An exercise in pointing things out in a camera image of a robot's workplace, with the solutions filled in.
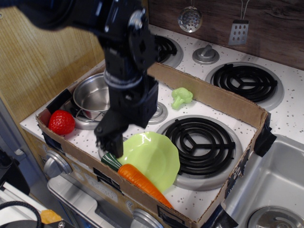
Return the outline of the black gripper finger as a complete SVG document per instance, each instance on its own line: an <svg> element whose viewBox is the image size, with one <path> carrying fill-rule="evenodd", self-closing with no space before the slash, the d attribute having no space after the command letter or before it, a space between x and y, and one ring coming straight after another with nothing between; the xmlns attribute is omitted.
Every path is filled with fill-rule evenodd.
<svg viewBox="0 0 304 228"><path fill-rule="evenodd" d="M108 141L104 140L104 139L96 140L96 146L102 151L107 151L107 143L108 143Z"/></svg>
<svg viewBox="0 0 304 228"><path fill-rule="evenodd" d="M108 151L116 158L122 157L124 152L123 143L124 141L122 136L111 138L108 145Z"/></svg>

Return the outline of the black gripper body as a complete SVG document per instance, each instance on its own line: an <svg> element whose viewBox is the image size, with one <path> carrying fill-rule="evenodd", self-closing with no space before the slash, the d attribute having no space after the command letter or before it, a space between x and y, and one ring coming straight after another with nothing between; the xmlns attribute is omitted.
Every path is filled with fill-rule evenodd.
<svg viewBox="0 0 304 228"><path fill-rule="evenodd" d="M95 128L97 141L105 143L122 135L130 124L145 128L157 109L158 86L151 76L129 88L109 84L110 108Z"/></svg>

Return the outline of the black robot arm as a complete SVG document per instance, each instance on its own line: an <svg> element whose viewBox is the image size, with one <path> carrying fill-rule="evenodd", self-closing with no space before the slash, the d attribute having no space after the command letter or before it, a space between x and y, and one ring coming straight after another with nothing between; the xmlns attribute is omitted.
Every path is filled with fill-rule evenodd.
<svg viewBox="0 0 304 228"><path fill-rule="evenodd" d="M157 109L158 82L147 74L159 60L146 10L139 0L3 0L36 27L75 27L94 33L105 56L104 80L110 108L95 128L97 144L123 155L123 133L130 124L145 128Z"/></svg>

